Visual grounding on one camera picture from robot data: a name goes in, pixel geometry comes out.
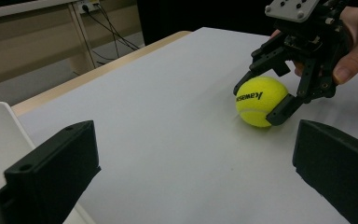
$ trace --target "tennis ball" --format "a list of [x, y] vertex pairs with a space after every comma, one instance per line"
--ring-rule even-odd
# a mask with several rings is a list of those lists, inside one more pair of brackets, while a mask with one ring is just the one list
[[286, 87], [273, 77], [251, 78], [237, 92], [237, 111], [245, 122], [260, 128], [269, 127], [267, 114], [287, 92]]

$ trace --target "white table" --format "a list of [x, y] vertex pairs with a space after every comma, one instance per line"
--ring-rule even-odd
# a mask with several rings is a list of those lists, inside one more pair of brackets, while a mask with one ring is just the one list
[[[267, 39], [202, 28], [19, 119], [36, 145], [94, 120], [102, 171], [79, 202], [98, 224], [348, 223], [292, 156], [301, 119], [358, 138], [358, 77], [281, 126], [251, 127], [232, 91]], [[296, 75], [280, 81], [296, 92]]]

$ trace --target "electrical socket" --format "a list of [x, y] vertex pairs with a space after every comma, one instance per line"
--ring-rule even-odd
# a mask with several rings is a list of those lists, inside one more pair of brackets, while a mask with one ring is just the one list
[[98, 4], [100, 4], [100, 0], [81, 0], [77, 2], [77, 7], [79, 8], [80, 14], [87, 13], [83, 6], [87, 6], [89, 8], [89, 12], [99, 10]]

